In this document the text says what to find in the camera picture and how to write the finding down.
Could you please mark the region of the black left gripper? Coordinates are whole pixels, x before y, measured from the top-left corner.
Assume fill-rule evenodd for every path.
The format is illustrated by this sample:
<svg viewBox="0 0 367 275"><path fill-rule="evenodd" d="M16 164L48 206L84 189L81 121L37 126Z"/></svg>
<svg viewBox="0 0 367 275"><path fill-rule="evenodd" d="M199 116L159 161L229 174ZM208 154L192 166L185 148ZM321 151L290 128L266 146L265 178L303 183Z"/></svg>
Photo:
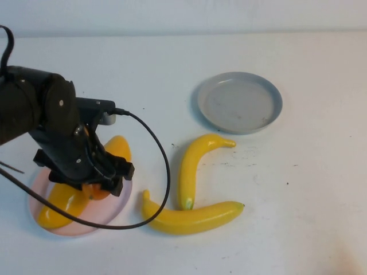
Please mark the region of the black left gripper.
<svg viewBox="0 0 367 275"><path fill-rule="evenodd" d="M33 139L40 146L33 161L50 169L48 179L81 191L83 183L98 182L119 197L123 180L131 180L135 167L120 156L106 153L95 132L78 125L69 134L38 127Z"/></svg>

